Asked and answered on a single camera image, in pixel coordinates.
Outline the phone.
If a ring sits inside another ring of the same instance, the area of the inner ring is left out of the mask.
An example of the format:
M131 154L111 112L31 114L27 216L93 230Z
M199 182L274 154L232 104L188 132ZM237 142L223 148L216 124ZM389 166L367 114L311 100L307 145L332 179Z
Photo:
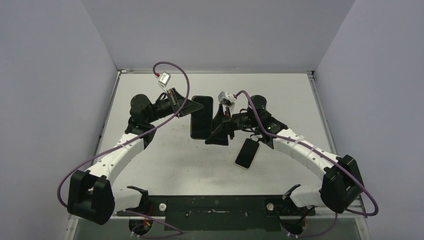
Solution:
M234 163L242 169L249 170L257 155L259 147L259 142L247 138L244 141Z

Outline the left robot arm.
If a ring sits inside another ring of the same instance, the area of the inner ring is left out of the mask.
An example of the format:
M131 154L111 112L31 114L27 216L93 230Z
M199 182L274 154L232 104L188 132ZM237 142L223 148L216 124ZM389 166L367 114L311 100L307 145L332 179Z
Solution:
M163 92L155 102L144 94L135 95L130 101L128 126L118 143L101 154L101 159L87 170L76 170L70 176L68 213L98 225L121 211L144 215L149 210L148 191L135 186L113 190L113 183L131 160L153 141L157 130L153 122L169 116L184 117L203 107L186 99L175 88Z

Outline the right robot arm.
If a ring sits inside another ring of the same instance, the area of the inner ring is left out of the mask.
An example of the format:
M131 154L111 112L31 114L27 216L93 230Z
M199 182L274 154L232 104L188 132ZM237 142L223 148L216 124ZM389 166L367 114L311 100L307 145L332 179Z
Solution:
M365 186L357 164L350 155L339 156L327 152L296 134L286 124L278 121L267 111L267 100L261 95L248 96L248 107L232 113L237 97L228 92L218 96L219 109L212 120L212 131L205 140L207 145L227 146L236 131L250 132L236 159L237 165L248 169L263 143L306 167L320 180L319 185L295 185L283 199L282 207L290 215L302 207L325 206L342 214L365 193Z

